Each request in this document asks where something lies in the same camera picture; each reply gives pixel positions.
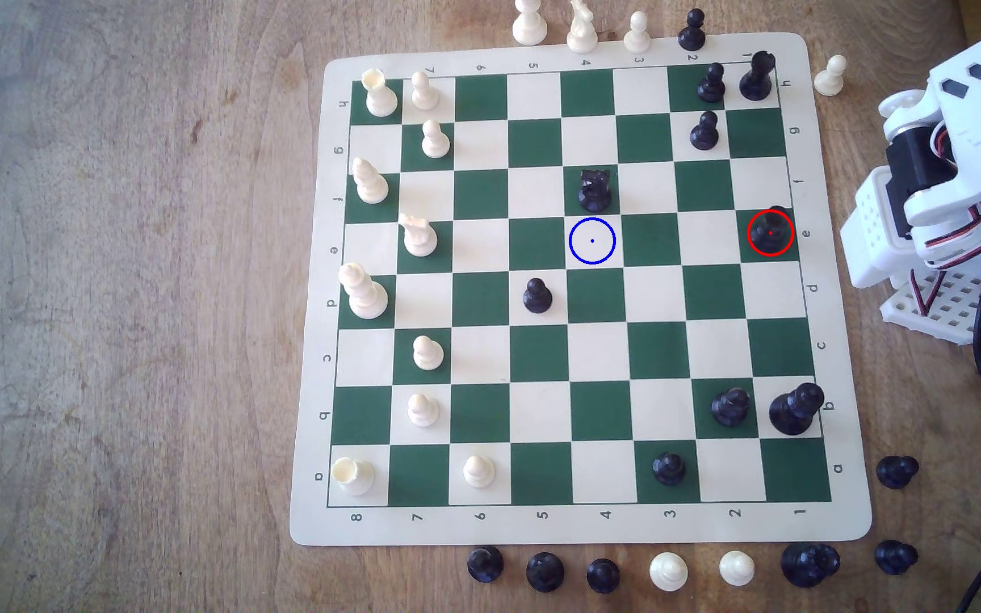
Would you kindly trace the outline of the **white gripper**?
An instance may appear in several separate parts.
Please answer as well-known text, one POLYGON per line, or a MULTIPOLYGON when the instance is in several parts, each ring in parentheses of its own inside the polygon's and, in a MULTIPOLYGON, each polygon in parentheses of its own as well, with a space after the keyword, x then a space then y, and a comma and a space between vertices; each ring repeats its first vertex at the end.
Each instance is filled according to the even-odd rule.
POLYGON ((856 288, 892 278, 898 288, 913 268, 913 243, 897 231, 887 193, 890 169, 873 169, 854 194, 856 203, 847 219, 847 268, 856 288))

